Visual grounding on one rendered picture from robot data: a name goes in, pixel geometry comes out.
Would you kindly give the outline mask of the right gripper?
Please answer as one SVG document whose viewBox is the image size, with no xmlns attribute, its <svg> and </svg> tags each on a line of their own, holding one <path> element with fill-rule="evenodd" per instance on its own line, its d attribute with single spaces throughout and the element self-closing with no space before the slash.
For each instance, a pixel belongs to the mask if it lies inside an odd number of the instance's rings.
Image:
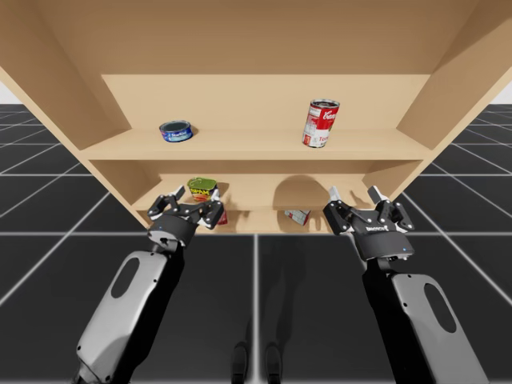
<svg viewBox="0 0 512 384">
<path fill-rule="evenodd" d="M 391 201 L 379 188 L 371 186 L 368 195 L 375 210 L 357 210 L 341 200 L 336 186 L 329 188 L 329 201 L 323 208 L 333 234 L 352 233 L 360 258 L 367 262 L 375 258 L 406 259 L 414 254 L 414 248 L 404 233 L 415 226 L 399 202 Z"/>
</svg>

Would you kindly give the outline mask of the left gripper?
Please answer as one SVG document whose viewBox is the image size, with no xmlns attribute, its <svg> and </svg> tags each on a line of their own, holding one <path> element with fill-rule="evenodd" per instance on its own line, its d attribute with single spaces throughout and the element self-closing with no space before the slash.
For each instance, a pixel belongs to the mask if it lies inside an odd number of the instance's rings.
<svg viewBox="0 0 512 384">
<path fill-rule="evenodd" d="M 224 212 L 219 190 L 213 192 L 210 200 L 199 204 L 179 204 L 184 193 L 185 187 L 181 185 L 173 192 L 160 194 L 147 211 L 152 221 L 148 237 L 162 248 L 170 249 L 172 242 L 187 248 L 199 225 L 214 229 Z"/>
</svg>

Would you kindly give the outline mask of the green and blue rectangular can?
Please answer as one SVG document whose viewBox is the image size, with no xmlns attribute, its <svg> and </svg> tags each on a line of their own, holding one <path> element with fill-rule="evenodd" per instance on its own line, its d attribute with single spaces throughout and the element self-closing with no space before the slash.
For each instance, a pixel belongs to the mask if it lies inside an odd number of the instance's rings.
<svg viewBox="0 0 512 384">
<path fill-rule="evenodd" d="M 187 182 L 193 199 L 197 202 L 211 200 L 211 196 L 218 189 L 217 181 L 212 178 L 195 177 Z"/>
</svg>

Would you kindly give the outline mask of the blue flat can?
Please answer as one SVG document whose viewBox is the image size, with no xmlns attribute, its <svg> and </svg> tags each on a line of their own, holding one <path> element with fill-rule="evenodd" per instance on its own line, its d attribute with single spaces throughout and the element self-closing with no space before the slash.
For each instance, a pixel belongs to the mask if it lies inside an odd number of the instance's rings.
<svg viewBox="0 0 512 384">
<path fill-rule="evenodd" d="M 185 120 L 173 120 L 160 125 L 159 131 L 166 142 L 184 142 L 194 136 L 192 125 Z"/>
</svg>

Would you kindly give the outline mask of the red and white can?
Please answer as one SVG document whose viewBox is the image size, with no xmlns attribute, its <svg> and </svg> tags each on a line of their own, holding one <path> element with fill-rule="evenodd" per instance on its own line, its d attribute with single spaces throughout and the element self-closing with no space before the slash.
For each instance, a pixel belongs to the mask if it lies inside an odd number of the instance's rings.
<svg viewBox="0 0 512 384">
<path fill-rule="evenodd" d="M 302 143 L 312 148 L 323 148 L 330 135 L 340 103 L 325 98 L 310 102 Z"/>
</svg>

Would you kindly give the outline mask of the pale wooden shelf unit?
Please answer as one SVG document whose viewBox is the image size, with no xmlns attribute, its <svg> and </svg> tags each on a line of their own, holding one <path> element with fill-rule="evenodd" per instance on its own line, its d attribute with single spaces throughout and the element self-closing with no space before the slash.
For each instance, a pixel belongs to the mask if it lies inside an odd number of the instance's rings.
<svg viewBox="0 0 512 384">
<path fill-rule="evenodd" d="M 0 82 L 143 225 L 210 177 L 222 232 L 324 232 L 330 187 L 396 198 L 511 81 L 512 0 L 0 0 Z"/>
</svg>

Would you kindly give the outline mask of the red and white carton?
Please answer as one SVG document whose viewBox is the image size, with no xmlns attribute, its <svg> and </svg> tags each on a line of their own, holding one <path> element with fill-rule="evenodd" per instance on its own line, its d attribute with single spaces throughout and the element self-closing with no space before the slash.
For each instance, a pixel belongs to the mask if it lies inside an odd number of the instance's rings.
<svg viewBox="0 0 512 384">
<path fill-rule="evenodd" d="M 301 226 L 307 224 L 310 217 L 310 210 L 285 210 L 284 215 L 291 218 Z"/>
</svg>

